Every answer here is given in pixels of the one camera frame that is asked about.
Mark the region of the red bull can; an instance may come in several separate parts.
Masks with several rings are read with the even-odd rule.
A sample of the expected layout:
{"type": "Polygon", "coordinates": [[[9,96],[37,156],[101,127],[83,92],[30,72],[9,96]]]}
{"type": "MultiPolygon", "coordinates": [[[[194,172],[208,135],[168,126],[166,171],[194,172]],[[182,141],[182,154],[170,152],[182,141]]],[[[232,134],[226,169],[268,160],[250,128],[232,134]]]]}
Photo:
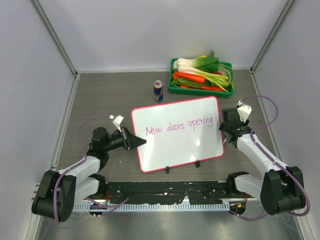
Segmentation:
{"type": "Polygon", "coordinates": [[[160,80],[156,80],[153,83],[153,93],[154,93],[154,99],[157,102],[163,101],[163,83],[160,80]]]}

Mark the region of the bok choy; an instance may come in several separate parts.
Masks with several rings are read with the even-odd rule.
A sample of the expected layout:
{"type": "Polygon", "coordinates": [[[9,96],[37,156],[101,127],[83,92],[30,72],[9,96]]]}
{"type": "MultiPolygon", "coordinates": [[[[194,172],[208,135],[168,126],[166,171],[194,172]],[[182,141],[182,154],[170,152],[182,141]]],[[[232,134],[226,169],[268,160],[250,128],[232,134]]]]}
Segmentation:
{"type": "Polygon", "coordinates": [[[219,58],[215,57],[215,52],[212,50],[210,55],[203,55],[193,59],[178,58],[173,62],[173,69],[178,70],[182,65],[196,68],[204,72],[218,72],[219,58]]]}

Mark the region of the right aluminium frame post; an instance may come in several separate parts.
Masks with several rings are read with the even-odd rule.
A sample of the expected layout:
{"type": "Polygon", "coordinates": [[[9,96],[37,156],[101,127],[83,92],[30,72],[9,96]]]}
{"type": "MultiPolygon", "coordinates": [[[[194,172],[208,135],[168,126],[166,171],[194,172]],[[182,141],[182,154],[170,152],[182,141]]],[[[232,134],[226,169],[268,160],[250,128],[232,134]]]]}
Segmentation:
{"type": "Polygon", "coordinates": [[[271,28],[266,40],[264,41],[257,57],[255,58],[252,67],[250,68],[250,72],[252,74],[258,69],[258,66],[262,59],[264,58],[267,50],[271,46],[273,40],[277,36],[278,32],[280,31],[282,25],[284,24],[286,18],[288,17],[289,13],[291,12],[292,8],[296,4],[296,0],[287,0],[285,5],[283,6],[282,10],[280,11],[279,16],[277,17],[273,27],[271,28]]]}

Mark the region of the aluminium frame post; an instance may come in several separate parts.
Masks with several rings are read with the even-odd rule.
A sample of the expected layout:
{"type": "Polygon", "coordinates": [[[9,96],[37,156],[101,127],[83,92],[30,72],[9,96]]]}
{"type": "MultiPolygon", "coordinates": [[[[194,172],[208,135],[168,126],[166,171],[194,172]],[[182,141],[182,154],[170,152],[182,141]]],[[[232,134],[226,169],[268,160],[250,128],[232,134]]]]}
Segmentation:
{"type": "Polygon", "coordinates": [[[47,30],[49,36],[51,37],[53,43],[55,44],[55,46],[57,47],[59,53],[61,54],[64,62],[66,63],[67,67],[69,68],[71,74],[76,77],[78,72],[75,69],[70,57],[67,54],[67,51],[65,50],[65,48],[63,47],[63,44],[60,40],[60,38],[58,37],[51,21],[49,20],[44,8],[42,7],[41,3],[39,0],[30,0],[30,3],[32,4],[32,6],[34,7],[36,13],[38,14],[41,22],[43,23],[45,29],[47,30]]]}
{"type": "Polygon", "coordinates": [[[291,12],[292,8],[296,4],[296,0],[287,0],[285,5],[283,6],[282,10],[280,11],[279,16],[277,17],[273,27],[271,28],[266,40],[264,41],[257,57],[255,58],[252,67],[250,68],[250,72],[252,74],[258,69],[258,66],[262,59],[264,58],[267,50],[271,46],[273,40],[277,36],[278,32],[280,31],[282,25],[284,24],[286,18],[288,17],[289,13],[291,12]]]}

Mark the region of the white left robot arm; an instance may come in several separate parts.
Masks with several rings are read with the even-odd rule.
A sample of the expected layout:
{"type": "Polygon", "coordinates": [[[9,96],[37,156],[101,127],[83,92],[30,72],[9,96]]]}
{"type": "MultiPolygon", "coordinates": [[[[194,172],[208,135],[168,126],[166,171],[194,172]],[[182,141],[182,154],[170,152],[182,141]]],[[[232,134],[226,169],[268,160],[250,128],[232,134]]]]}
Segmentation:
{"type": "Polygon", "coordinates": [[[44,173],[31,212],[59,223],[65,222],[74,206],[85,198],[93,196],[100,200],[106,195],[105,178],[98,172],[106,166],[110,151],[118,148],[131,150],[146,142],[125,127],[113,134],[109,134],[104,127],[95,128],[89,149],[80,161],[65,169],[44,173]]]}

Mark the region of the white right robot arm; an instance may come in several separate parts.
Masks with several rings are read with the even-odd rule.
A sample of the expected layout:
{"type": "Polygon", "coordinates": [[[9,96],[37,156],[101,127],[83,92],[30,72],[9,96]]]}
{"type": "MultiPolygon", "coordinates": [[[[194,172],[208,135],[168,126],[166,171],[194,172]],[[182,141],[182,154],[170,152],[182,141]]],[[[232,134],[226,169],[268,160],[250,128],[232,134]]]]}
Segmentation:
{"type": "Polygon", "coordinates": [[[256,198],[269,215],[305,208],[308,204],[302,171],[297,166],[287,166],[261,143],[249,127],[251,110],[248,105],[223,109],[219,130],[228,143],[253,162],[263,179],[245,171],[231,173],[226,180],[226,193],[233,198],[240,194],[256,198]]]}

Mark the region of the orange carrot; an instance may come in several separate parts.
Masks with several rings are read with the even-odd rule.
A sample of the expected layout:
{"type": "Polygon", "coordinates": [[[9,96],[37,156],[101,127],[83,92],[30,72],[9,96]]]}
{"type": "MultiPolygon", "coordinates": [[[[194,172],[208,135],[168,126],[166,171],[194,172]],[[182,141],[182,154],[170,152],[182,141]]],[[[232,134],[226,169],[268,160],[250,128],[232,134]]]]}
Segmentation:
{"type": "Polygon", "coordinates": [[[191,82],[198,83],[198,84],[204,84],[206,81],[206,79],[200,75],[190,74],[190,73],[185,73],[185,72],[174,72],[172,74],[172,79],[175,80],[178,78],[183,78],[183,79],[186,79],[191,82]]]}

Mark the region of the green onion bunch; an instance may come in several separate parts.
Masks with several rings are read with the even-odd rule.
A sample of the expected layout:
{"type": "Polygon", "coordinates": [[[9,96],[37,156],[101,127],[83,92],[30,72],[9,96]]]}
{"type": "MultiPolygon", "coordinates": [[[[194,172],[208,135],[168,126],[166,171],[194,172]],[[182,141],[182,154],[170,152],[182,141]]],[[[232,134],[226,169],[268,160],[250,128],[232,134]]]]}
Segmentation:
{"type": "Polygon", "coordinates": [[[203,71],[197,68],[193,69],[193,73],[199,76],[204,77],[206,80],[211,82],[215,87],[221,88],[224,92],[228,92],[228,87],[231,87],[232,90],[235,89],[235,71],[232,69],[232,67],[224,65],[224,64],[218,64],[218,72],[212,73],[203,71]]]}

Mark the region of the pink framed whiteboard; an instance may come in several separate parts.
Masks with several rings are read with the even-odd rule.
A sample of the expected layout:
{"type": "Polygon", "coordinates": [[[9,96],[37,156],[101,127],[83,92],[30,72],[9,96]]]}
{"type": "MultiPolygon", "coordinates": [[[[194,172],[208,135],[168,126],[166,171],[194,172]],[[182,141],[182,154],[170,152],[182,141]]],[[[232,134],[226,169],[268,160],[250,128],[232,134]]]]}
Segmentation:
{"type": "Polygon", "coordinates": [[[135,108],[134,134],[144,173],[219,158],[224,155],[219,101],[214,96],[135,108]]]}

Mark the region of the left aluminium frame post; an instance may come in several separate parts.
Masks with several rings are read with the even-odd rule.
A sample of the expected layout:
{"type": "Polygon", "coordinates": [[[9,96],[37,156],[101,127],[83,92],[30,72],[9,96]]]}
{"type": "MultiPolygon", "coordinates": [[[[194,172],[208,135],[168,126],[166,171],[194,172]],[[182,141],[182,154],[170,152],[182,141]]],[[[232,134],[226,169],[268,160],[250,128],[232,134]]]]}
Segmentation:
{"type": "Polygon", "coordinates": [[[58,37],[51,21],[49,20],[44,8],[42,7],[41,3],[39,0],[30,0],[30,3],[32,4],[32,6],[34,7],[36,13],[38,14],[41,22],[43,23],[45,29],[47,30],[49,36],[51,37],[53,43],[55,44],[55,46],[57,47],[59,53],[61,54],[64,62],[66,63],[67,67],[69,68],[71,74],[76,77],[78,72],[75,69],[70,57],[67,54],[67,51],[65,50],[65,48],[63,47],[63,44],[60,40],[60,38],[58,37]]]}

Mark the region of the green plastic tray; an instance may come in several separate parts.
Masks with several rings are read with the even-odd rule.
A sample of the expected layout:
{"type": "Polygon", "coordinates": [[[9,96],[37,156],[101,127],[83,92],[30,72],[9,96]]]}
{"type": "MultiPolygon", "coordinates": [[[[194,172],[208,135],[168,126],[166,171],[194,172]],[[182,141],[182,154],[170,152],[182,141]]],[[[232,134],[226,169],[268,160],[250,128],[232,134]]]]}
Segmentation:
{"type": "MultiPolygon", "coordinates": [[[[177,78],[175,80],[172,79],[172,75],[175,72],[193,74],[194,67],[182,65],[178,67],[178,70],[173,69],[173,63],[178,58],[174,58],[171,60],[171,68],[170,68],[170,77],[168,80],[168,90],[172,94],[181,94],[181,95],[194,95],[194,96],[215,96],[217,98],[228,98],[233,93],[234,90],[231,87],[227,88],[227,92],[223,91],[220,87],[214,86],[208,80],[205,80],[204,83],[196,83],[184,78],[177,78]]],[[[220,62],[219,64],[226,65],[232,67],[232,65],[228,62],[220,62]]]]}

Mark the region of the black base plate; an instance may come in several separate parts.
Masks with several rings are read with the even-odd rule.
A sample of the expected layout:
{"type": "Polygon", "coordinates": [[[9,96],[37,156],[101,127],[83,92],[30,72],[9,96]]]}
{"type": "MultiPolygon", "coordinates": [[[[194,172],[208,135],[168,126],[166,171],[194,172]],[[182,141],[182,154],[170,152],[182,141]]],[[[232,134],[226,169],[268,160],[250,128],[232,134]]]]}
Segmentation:
{"type": "Polygon", "coordinates": [[[208,205],[249,195],[231,191],[226,182],[218,181],[136,181],[108,182],[89,196],[93,200],[109,200],[111,204],[128,199],[126,203],[132,205],[179,205],[185,197],[192,205],[208,205]]]}

